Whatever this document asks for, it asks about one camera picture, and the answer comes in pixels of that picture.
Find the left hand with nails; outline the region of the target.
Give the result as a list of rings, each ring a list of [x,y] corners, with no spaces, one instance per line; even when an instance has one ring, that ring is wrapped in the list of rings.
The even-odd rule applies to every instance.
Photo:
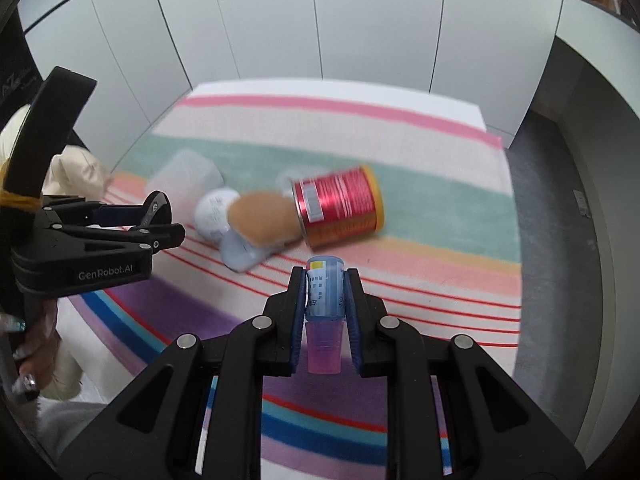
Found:
[[[12,382],[10,393],[14,398],[38,392],[52,382],[56,355],[61,338],[55,329],[58,320],[58,302],[44,300],[40,317],[31,328],[21,318],[1,313],[1,335],[24,332],[25,342],[14,352],[18,363],[17,378]]]

